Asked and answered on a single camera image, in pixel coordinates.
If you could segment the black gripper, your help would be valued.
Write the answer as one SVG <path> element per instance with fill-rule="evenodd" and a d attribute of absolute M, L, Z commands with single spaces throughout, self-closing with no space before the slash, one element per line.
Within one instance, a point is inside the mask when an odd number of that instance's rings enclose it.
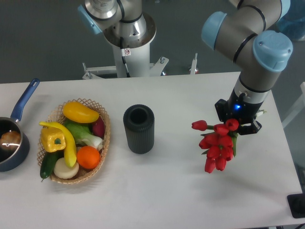
<path fill-rule="evenodd" d="M 255 118 L 262 104 L 262 102 L 257 104 L 248 103 L 239 100 L 236 95 L 231 95 L 228 101 L 220 99 L 214 106 L 220 122 L 225 123 L 231 118 L 246 121 L 239 124 L 237 133 L 239 135 L 250 135 L 258 133 L 262 128 L 262 125 Z"/>

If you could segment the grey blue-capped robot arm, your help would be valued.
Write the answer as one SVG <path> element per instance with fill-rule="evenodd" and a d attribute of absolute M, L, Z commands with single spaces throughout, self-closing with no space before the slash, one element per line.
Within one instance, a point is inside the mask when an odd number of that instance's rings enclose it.
<path fill-rule="evenodd" d="M 228 100 L 215 108 L 221 122 L 239 122 L 237 133 L 257 133 L 256 114 L 293 51 L 290 39 L 270 30 L 289 10 L 288 0 L 240 0 L 237 12 L 215 12 L 205 21 L 202 40 L 241 68 Z M 139 0 L 86 0 L 78 7 L 83 22 L 112 46 L 117 76 L 147 77 L 161 73 L 150 63 L 150 43 L 155 38 L 153 19 Z"/>

